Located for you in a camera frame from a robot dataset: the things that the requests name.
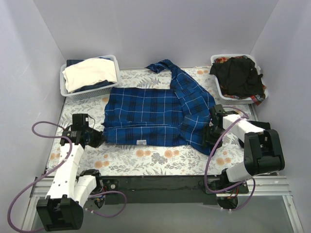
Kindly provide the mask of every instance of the plaid shirt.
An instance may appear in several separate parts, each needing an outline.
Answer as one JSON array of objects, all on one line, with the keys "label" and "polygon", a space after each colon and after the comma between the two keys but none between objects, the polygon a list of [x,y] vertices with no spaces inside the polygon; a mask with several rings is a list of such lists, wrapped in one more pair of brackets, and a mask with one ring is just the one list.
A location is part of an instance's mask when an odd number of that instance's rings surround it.
[{"label": "plaid shirt", "polygon": [[203,128],[209,124],[214,98],[189,74],[170,60],[148,69],[172,72],[171,88],[112,88],[105,108],[104,136],[107,143],[153,146],[191,145],[203,148]]}]

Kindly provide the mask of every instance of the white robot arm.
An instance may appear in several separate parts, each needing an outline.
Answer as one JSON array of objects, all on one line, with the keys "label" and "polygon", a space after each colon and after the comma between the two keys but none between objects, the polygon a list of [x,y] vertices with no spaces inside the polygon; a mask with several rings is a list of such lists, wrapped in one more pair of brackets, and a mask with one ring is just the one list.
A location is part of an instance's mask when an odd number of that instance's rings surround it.
[{"label": "white robot arm", "polygon": [[[73,114],[72,125],[63,131],[72,141],[72,151],[66,162],[56,171],[44,200],[37,203],[37,212],[46,231],[77,230],[83,222],[83,206],[91,194],[100,193],[103,183],[99,170],[83,171],[76,183],[76,175],[85,146],[98,147],[104,142],[102,132],[88,126],[87,114]],[[60,162],[70,145],[61,139]]]},{"label": "white robot arm", "polygon": [[[209,111],[211,124],[205,128],[203,144],[213,147],[221,134],[241,116],[235,111],[226,112],[220,104]],[[263,129],[241,119],[230,132],[244,143],[244,160],[222,171],[220,179],[223,187],[252,176],[284,169],[282,147],[275,130]]]}]

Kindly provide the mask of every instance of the plastic basket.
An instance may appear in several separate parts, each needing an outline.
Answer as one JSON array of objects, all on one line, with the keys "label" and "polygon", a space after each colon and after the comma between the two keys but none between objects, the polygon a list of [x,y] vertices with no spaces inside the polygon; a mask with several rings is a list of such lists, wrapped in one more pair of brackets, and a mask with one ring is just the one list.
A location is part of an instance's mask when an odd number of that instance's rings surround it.
[{"label": "plastic basket", "polygon": [[60,80],[60,93],[62,96],[71,98],[73,100],[82,100],[86,98],[91,98],[95,96],[100,96],[100,95],[107,95],[110,94],[111,88],[114,86],[118,86],[121,83],[121,76],[120,76],[120,70],[119,70],[119,65],[116,57],[114,55],[106,55],[106,56],[100,56],[102,58],[109,58],[111,61],[115,63],[115,68],[116,68],[116,75],[117,75],[117,83],[114,83],[112,85],[108,86],[103,86],[100,88],[92,89],[92,90],[86,90],[86,91],[80,91],[76,93],[68,93],[65,82],[66,80],[64,79],[63,71],[66,68],[66,64],[62,65],[60,68],[60,73],[59,73],[59,80]]},{"label": "plastic basket", "polygon": [[[257,65],[256,60],[251,55],[248,55],[248,54],[218,54],[218,55],[213,55],[210,58],[210,61],[213,64],[215,59],[220,58],[220,57],[238,57],[238,56],[247,56],[248,58],[252,59],[253,62],[255,63],[255,68],[256,68],[258,74],[260,74],[260,67]],[[254,103],[250,97],[242,99],[242,100],[238,100],[238,99],[234,99],[234,98],[229,98],[229,97],[223,96],[222,92],[221,92],[221,89],[220,89],[220,85],[219,85],[218,79],[217,79],[216,76],[215,76],[215,82],[216,82],[216,85],[217,85],[218,93],[219,93],[219,96],[221,98],[221,103],[222,104],[252,104],[252,103]],[[268,90],[267,90],[267,88],[265,89],[264,93],[265,93],[266,98],[267,98],[268,97]]]}]

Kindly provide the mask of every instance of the light purple wall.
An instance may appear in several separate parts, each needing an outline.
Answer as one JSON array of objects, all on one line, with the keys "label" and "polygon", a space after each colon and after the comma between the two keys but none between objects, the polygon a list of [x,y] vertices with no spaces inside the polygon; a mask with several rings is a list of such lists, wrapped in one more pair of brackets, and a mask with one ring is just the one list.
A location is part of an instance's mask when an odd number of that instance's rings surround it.
[{"label": "light purple wall", "polygon": [[105,54],[121,68],[162,59],[206,66],[247,53],[277,0],[35,0],[65,59]]},{"label": "light purple wall", "polygon": [[[52,141],[34,136],[33,123],[58,122],[63,98],[59,68],[65,62],[32,0],[0,0],[0,232],[14,196],[43,171]],[[54,127],[42,127],[55,134]],[[30,190],[13,209],[21,226]]]},{"label": "light purple wall", "polygon": [[307,0],[279,1],[251,52],[270,95],[257,113],[279,132],[284,174],[306,233],[311,232],[310,12]]}]

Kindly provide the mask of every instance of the table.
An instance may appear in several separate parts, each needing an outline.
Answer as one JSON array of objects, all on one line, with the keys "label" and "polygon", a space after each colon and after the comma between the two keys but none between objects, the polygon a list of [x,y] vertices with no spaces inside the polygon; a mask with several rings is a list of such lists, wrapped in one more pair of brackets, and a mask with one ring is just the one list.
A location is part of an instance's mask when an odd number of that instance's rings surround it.
[{"label": "table", "polygon": [[[214,76],[209,75],[209,67],[184,68],[203,88],[220,103]],[[121,70],[120,87],[169,89],[171,72],[155,74],[147,69]],[[72,114],[87,113],[95,119],[95,129],[103,130],[104,109],[109,96],[98,96],[85,100],[66,99],[60,117],[64,127],[72,123]],[[250,105],[235,105],[255,119]],[[59,139],[53,142],[47,170],[59,162]],[[229,133],[223,138],[223,146],[217,149],[209,166],[209,174],[220,174],[225,168],[234,166],[243,160],[243,149],[235,135]],[[203,175],[207,156],[196,151],[190,145],[178,147],[153,147],[136,145],[108,145],[99,148],[86,147],[80,160],[78,174],[87,169],[98,169],[103,176],[140,176],[140,175]]]}]

